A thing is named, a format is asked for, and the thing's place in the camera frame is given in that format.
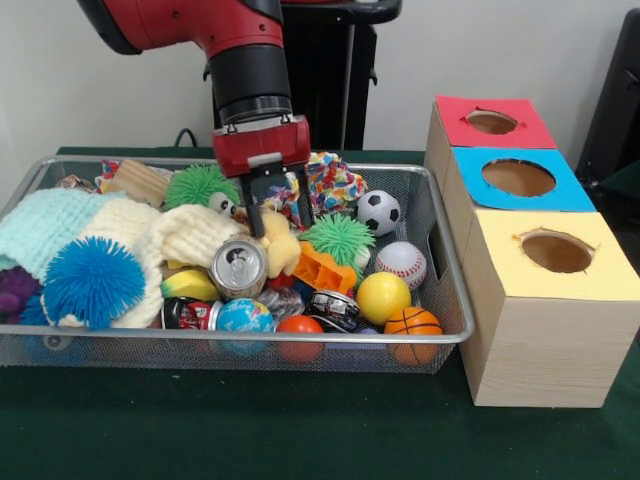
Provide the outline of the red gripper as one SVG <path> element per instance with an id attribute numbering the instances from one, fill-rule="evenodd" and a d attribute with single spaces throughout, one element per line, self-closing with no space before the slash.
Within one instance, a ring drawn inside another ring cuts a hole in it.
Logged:
<path id="1" fill-rule="evenodd" d="M 253 237 L 263 237 L 265 227 L 260 207 L 253 196 L 253 184 L 265 175 L 256 170 L 281 164 L 292 170 L 299 185 L 297 201 L 302 226 L 314 224 L 313 205 L 305 164 L 310 157 L 310 128 L 303 115 L 280 115 L 243 123 L 231 123 L 213 131 L 213 150 L 221 171 L 228 178 L 239 177 L 242 198 Z"/>

